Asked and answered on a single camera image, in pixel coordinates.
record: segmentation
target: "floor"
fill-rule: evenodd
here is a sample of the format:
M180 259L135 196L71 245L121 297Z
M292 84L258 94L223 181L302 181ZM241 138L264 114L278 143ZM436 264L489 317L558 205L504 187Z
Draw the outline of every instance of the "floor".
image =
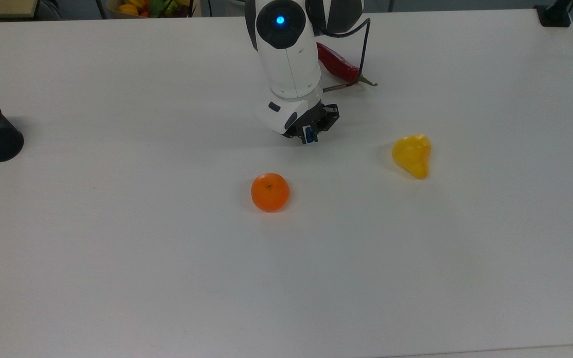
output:
M213 16L225 16L225 2L211 0ZM394 0L393 11L447 11L473 9L519 9L532 8L535 4L552 4L554 0ZM95 0L57 0L64 19L84 20L101 19ZM385 12L388 0L364 0L366 12ZM208 9L207 0L201 0L204 13Z

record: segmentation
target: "table surface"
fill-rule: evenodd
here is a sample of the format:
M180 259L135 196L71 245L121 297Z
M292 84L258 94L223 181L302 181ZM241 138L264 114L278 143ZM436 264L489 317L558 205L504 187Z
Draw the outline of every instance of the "table surface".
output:
M0 23L0 358L362 358L573 344L573 27L369 14L303 146L242 18ZM356 63L361 36L320 38ZM330 84L325 73L324 84ZM391 160L426 133L427 179ZM250 184L282 174L261 213Z
M0 17L33 17L38 0L0 0Z

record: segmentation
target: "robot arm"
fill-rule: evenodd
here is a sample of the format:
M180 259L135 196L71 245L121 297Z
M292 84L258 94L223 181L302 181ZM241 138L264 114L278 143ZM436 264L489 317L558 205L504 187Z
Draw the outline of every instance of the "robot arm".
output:
M247 0L245 5L247 29L268 77L254 116L278 134L300 137L304 144L318 141L318 132L327 131L339 118L337 106L321 104L314 30L350 29L362 14L362 3L344 1ZM346 3L353 4L353 11L339 8Z

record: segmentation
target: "banana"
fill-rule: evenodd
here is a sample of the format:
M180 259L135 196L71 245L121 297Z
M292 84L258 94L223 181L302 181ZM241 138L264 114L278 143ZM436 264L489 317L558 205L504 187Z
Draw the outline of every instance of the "banana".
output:
M145 7L145 0L125 0L125 4L136 6L136 9L141 12Z
M119 6L118 11L120 11L121 13L134 14L134 15L138 16L138 9L136 9L136 6L134 6L132 4L125 4L125 5Z

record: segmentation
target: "yellow pear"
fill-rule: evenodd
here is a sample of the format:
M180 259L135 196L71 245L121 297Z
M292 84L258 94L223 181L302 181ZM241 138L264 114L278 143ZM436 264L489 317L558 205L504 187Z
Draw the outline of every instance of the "yellow pear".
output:
M428 159L432 145L425 134L401 138L393 145L393 159L417 179L428 176Z

